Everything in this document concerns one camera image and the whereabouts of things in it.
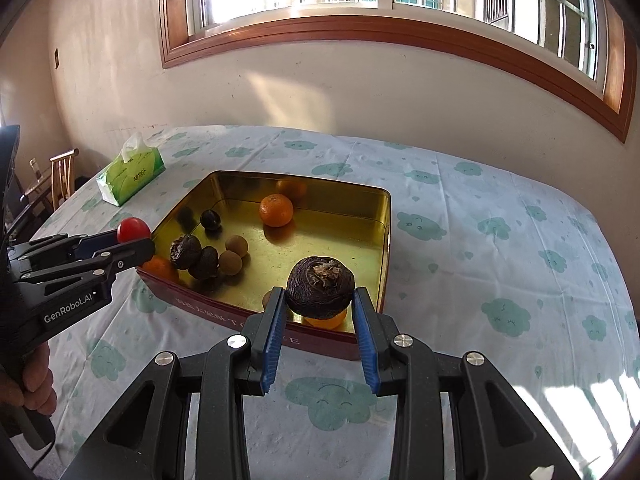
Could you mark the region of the person left hand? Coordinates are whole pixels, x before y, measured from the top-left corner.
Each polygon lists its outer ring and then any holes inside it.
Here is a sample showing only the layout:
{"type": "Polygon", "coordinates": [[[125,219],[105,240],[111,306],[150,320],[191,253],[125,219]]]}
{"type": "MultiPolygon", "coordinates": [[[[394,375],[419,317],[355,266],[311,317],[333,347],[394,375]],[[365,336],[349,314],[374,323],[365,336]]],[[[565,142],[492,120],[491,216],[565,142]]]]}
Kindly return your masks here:
{"type": "Polygon", "coordinates": [[[53,389],[53,374],[49,367],[49,358],[50,347],[47,342],[35,348],[25,365],[22,386],[2,370],[1,403],[51,416],[56,409],[56,392],[53,389]]]}

